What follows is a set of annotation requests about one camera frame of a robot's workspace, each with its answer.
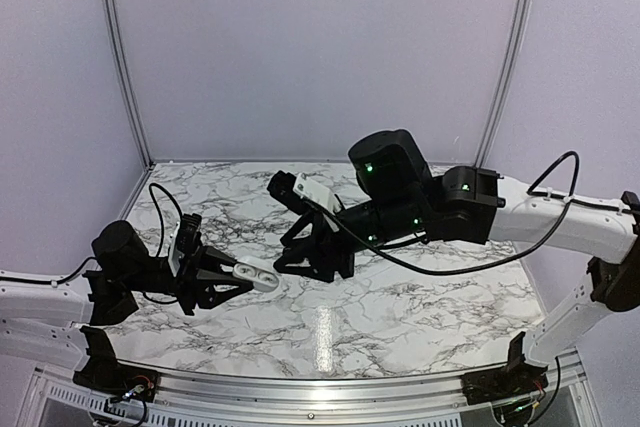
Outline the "right aluminium frame post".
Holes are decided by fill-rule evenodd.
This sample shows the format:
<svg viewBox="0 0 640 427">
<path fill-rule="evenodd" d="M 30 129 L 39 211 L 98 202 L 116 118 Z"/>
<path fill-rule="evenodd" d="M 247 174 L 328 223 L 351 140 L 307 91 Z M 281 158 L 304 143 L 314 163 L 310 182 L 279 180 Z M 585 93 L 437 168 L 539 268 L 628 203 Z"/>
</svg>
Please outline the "right aluminium frame post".
<svg viewBox="0 0 640 427">
<path fill-rule="evenodd" d="M 526 34 L 532 0 L 515 0 L 509 35 L 482 136 L 476 150 L 474 166 L 484 167 L 495 142 L 506 109 L 511 82 Z"/>
</svg>

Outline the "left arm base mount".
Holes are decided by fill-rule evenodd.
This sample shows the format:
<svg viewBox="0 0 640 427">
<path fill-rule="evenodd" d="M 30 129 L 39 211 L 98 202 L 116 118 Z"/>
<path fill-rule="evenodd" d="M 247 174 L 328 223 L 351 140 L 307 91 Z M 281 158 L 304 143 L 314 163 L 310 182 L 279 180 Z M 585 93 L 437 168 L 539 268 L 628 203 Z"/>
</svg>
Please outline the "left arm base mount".
<svg viewBox="0 0 640 427">
<path fill-rule="evenodd" d="M 156 370 L 117 363 L 87 364 L 75 371 L 73 382 L 111 396 L 122 396 L 135 387 L 144 387 L 135 398 L 151 402 L 154 400 L 160 374 Z"/>
</svg>

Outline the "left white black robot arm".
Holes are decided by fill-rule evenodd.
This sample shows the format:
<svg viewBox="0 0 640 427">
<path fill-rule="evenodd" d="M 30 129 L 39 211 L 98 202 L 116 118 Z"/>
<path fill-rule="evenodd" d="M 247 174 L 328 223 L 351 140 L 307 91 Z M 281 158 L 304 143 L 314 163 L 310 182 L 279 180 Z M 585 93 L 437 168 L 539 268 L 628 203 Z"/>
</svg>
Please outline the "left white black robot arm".
<svg viewBox="0 0 640 427">
<path fill-rule="evenodd" d="M 137 294 L 169 296 L 192 316 L 278 285 L 259 260 L 204 244 L 197 216 L 182 218 L 165 255 L 150 254 L 127 221 L 105 227 L 92 249 L 67 276 L 1 275 L 2 355 L 66 368 L 81 384 L 116 392 L 135 374 L 119 362 L 105 330 L 138 311 Z"/>
</svg>

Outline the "white earbud charging case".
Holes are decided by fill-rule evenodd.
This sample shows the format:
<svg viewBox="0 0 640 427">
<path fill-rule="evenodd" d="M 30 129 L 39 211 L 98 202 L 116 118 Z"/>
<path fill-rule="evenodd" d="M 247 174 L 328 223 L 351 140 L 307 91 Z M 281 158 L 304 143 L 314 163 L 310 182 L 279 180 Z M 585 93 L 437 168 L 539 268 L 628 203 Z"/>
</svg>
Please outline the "white earbud charging case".
<svg viewBox="0 0 640 427">
<path fill-rule="evenodd" d="M 232 273 L 237 279 L 251 282 L 259 292 L 273 292 L 280 285 L 279 278 L 271 264 L 256 257 L 241 257 L 234 265 Z"/>
</svg>

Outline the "front aluminium rail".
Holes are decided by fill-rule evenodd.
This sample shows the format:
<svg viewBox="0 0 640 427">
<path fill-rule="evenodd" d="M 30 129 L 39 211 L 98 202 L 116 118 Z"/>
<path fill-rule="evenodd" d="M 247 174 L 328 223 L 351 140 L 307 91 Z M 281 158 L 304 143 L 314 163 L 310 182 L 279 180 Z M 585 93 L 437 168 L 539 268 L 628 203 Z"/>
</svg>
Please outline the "front aluminium rail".
<svg viewBox="0 0 640 427">
<path fill-rule="evenodd" d="M 71 371 L 35 369 L 18 426 L 494 426 L 513 400 L 471 405 L 459 372 L 365 379 L 234 377 L 157 368 L 155 397 L 107 408 Z"/>
</svg>

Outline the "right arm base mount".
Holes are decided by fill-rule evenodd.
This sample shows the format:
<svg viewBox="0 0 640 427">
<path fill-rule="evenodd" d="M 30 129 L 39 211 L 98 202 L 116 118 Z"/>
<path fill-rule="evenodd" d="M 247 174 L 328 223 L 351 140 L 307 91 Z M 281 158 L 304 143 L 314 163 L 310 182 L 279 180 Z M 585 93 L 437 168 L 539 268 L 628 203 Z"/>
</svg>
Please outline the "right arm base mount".
<svg viewBox="0 0 640 427">
<path fill-rule="evenodd" d="M 502 368 L 468 372 L 461 376 L 462 392 L 469 405 L 522 396 L 546 388 L 546 372 L 534 369 L 507 373 Z"/>
</svg>

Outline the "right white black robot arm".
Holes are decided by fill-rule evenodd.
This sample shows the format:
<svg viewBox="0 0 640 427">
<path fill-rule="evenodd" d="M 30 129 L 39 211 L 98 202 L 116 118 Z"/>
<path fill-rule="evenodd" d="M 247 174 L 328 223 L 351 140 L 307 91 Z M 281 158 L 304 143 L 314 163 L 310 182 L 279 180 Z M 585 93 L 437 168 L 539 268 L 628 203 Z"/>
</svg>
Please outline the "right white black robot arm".
<svg viewBox="0 0 640 427">
<path fill-rule="evenodd" d="M 276 173 L 270 195 L 298 215 L 282 237 L 276 271 L 332 282 L 354 273 L 367 250 L 390 259 L 404 244 L 431 241 L 516 241 L 587 254 L 587 270 L 573 293 L 540 324 L 518 334 L 495 377 L 506 395 L 529 384 L 565 348 L 601 320 L 639 305 L 639 200 L 579 197 L 539 182 L 471 166 L 433 175 L 412 135 L 383 130 L 348 152 L 367 201 L 344 207 L 338 196 L 306 175 Z"/>
</svg>

